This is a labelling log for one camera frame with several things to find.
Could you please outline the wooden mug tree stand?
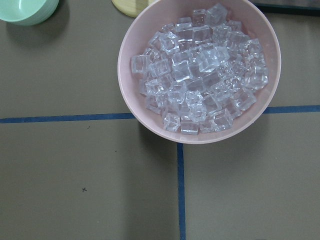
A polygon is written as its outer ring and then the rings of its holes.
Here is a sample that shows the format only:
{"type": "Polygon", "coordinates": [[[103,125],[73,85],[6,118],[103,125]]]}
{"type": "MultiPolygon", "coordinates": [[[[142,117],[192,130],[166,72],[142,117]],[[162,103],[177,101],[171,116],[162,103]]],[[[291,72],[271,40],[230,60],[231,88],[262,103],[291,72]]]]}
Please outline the wooden mug tree stand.
{"type": "Polygon", "coordinates": [[[155,0],[111,0],[111,2],[121,13],[136,18],[155,0]]]}

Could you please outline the pink bowl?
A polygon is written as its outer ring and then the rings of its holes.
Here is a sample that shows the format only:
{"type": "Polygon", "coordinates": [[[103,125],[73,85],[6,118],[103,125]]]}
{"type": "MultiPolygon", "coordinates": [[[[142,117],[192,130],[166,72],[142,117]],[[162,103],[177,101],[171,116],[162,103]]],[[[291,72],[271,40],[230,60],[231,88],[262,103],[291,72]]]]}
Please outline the pink bowl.
{"type": "Polygon", "coordinates": [[[187,17],[194,9],[208,9],[216,0],[156,0],[146,7],[127,30],[118,54],[117,76],[122,97],[134,117],[153,133],[183,144],[208,144],[228,139],[248,128],[271,102],[281,75],[281,50],[276,33],[265,15],[248,0],[221,0],[229,10],[228,18],[241,21],[243,31],[258,38],[268,67],[268,84],[258,91],[256,103],[233,122],[232,128],[212,133],[187,135],[167,131],[161,117],[145,108],[145,98],[139,93],[139,83],[132,75],[131,57],[141,54],[148,40],[163,25],[187,17]]]}

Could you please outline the mint green bowl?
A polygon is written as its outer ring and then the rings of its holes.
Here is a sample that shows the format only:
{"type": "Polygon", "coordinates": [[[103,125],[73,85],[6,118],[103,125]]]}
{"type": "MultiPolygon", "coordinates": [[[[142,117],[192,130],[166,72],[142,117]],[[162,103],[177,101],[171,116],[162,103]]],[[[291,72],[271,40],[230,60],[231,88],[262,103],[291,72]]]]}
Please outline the mint green bowl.
{"type": "Polygon", "coordinates": [[[19,26],[33,26],[47,20],[59,0],[1,0],[0,19],[19,26]]]}

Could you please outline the black mirrored glass tray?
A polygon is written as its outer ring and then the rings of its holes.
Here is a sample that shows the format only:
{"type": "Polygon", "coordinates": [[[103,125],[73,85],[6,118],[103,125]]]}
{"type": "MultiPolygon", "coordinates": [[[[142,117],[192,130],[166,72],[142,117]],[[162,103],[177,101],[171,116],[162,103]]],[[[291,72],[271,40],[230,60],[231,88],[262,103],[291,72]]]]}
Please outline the black mirrored glass tray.
{"type": "Polygon", "coordinates": [[[320,16],[319,0],[251,0],[263,13],[320,16]]]}

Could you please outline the clear plastic ice cubes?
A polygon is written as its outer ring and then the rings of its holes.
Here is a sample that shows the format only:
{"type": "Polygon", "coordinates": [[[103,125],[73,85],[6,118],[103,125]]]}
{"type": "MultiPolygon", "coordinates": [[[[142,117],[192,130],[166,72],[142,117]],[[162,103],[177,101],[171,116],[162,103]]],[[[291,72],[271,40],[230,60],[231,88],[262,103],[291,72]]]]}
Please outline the clear plastic ice cubes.
{"type": "Polygon", "coordinates": [[[262,45],[217,3],[162,26],[131,58],[145,107],[166,131],[197,135],[228,130],[269,81],[262,45]]]}

